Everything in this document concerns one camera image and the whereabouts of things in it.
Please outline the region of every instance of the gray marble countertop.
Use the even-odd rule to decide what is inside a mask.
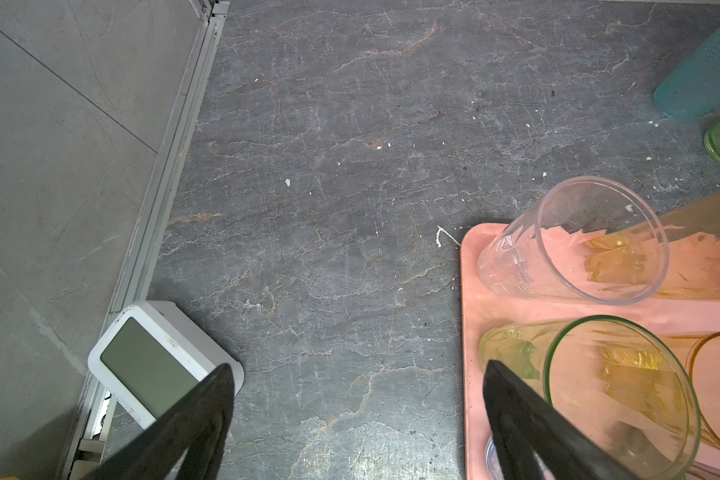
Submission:
[[[220,478],[462,478],[458,245],[556,183],[720,187],[651,93],[720,5],[232,2],[150,297],[246,380]],[[107,450],[138,433],[119,410]]]

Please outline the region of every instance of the transparent pink cup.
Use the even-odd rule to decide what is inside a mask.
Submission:
[[[478,274],[501,296],[631,305],[661,285],[669,259],[664,228],[642,198],[612,180],[576,177],[509,224],[480,253]]]

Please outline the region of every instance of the blue tumbler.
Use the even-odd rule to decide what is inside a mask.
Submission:
[[[720,28],[659,85],[653,101],[681,121],[720,107]]]

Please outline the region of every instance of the pink tray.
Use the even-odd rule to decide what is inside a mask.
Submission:
[[[508,323],[575,320],[582,316],[606,314],[632,320],[659,335],[672,332],[720,331],[720,302],[649,299],[632,306],[605,306],[496,296],[480,282],[478,255],[505,226],[474,226],[461,242],[464,436],[468,480],[490,478],[485,470],[485,447],[490,437],[490,427],[483,403],[483,373],[478,366],[478,342],[489,329]],[[719,466],[720,454],[713,448],[709,450],[713,451],[708,454],[714,457],[714,462],[705,463]]]

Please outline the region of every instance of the wall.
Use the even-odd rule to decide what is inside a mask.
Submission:
[[[0,477],[57,471],[200,20],[0,2]]]

